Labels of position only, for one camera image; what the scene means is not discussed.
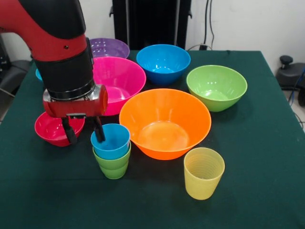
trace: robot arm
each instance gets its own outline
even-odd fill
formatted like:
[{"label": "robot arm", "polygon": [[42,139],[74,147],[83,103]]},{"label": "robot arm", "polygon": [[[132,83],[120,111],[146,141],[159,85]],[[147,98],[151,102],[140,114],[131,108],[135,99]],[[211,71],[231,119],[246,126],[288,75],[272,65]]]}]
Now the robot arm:
[{"label": "robot arm", "polygon": [[26,42],[46,87],[43,105],[62,118],[70,142],[76,137],[68,116],[94,117],[97,136],[104,136],[99,116],[107,92],[93,81],[93,58],[78,0],[0,0],[0,33],[14,32]]}]

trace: floor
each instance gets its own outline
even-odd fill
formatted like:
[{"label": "floor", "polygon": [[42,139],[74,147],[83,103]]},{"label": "floor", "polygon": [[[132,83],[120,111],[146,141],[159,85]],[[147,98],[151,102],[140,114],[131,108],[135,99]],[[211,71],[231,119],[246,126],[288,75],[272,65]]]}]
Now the floor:
[{"label": "floor", "polygon": [[[284,95],[286,96],[287,100],[291,94],[291,91],[283,91],[284,92]],[[299,122],[302,122],[300,123],[301,126],[303,126],[303,130],[305,132],[305,107],[301,107],[299,105],[299,102],[297,100],[298,98],[298,92],[295,92],[295,95],[294,95],[294,102],[292,103],[291,105],[291,109],[293,110],[294,113],[296,113],[296,115],[300,118],[300,120],[298,119],[298,117],[296,116],[296,119],[299,121]]]},{"label": "floor", "polygon": [[[287,100],[289,98],[289,95],[291,93],[291,91],[283,91]],[[294,102],[293,104],[291,105],[291,109],[293,110],[293,112],[295,112],[299,117],[300,117],[300,120],[301,122],[303,123],[300,123],[300,125],[304,126],[303,130],[305,132],[305,107],[301,107],[298,103],[298,100],[297,100],[297,96],[298,96],[298,92],[295,92],[295,99],[294,99]],[[13,98],[11,97],[7,97],[6,99],[1,99],[0,101],[0,124],[2,122],[2,120],[4,119],[8,109],[10,108],[10,105],[12,104],[12,101],[13,101]]]}]

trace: stacked cups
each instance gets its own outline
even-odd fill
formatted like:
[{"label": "stacked cups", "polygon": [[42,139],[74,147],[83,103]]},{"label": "stacked cups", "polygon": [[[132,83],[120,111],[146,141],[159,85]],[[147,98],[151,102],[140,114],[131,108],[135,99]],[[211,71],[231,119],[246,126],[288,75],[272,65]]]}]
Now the stacked cups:
[{"label": "stacked cups", "polygon": [[95,132],[91,135],[94,156],[105,176],[119,179],[124,176],[129,162],[131,144],[128,129],[119,124],[102,126],[106,140],[99,143]]}]

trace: table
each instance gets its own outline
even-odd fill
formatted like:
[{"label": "table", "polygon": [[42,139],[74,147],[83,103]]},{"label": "table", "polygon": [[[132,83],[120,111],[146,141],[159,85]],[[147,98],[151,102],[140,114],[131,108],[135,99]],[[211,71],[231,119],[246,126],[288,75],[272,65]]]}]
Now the table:
[{"label": "table", "polygon": [[[212,129],[199,144],[226,163],[210,199],[186,193],[183,157],[158,161],[134,144],[126,175],[106,179],[92,154],[89,122],[75,146],[41,140],[34,122],[43,112],[42,85],[33,66],[0,125],[1,228],[304,228],[305,135],[264,57],[190,55],[187,72],[171,88],[187,91],[187,73],[205,64],[231,67],[248,81],[237,104],[211,113]],[[148,82],[144,89],[150,88]],[[118,122],[118,116],[103,122]]]}]

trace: blue cup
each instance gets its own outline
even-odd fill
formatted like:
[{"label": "blue cup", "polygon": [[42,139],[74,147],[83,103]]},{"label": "blue cup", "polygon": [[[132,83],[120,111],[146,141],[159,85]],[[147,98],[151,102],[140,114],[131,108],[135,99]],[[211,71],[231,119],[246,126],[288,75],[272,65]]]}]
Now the blue cup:
[{"label": "blue cup", "polygon": [[189,53],[177,46],[156,44],[143,48],[137,62],[154,84],[167,86],[174,83],[190,65]]},{"label": "blue cup", "polygon": [[115,160],[124,156],[130,145],[129,130],[120,124],[102,126],[106,140],[98,142],[95,132],[91,135],[91,144],[97,156],[105,160]]}]

